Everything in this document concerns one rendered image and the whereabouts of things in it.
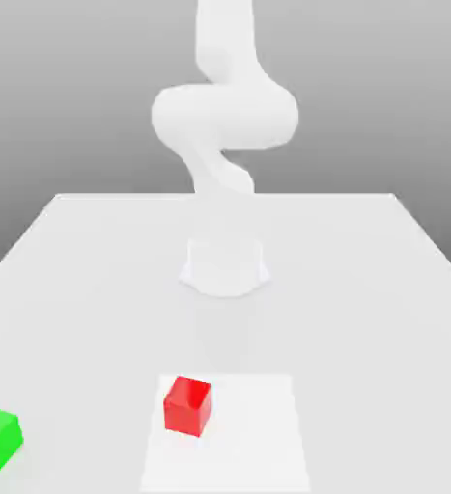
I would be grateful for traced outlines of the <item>small red cube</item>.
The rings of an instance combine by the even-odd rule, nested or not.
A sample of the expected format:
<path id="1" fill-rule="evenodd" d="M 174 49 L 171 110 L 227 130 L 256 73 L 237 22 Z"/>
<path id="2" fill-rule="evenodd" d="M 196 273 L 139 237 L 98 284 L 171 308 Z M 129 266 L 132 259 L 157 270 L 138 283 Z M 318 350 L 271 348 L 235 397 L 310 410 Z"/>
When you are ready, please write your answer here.
<path id="1" fill-rule="evenodd" d="M 163 400 L 165 428 L 194 437 L 202 435 L 211 411 L 211 383 L 183 376 L 175 379 Z"/>

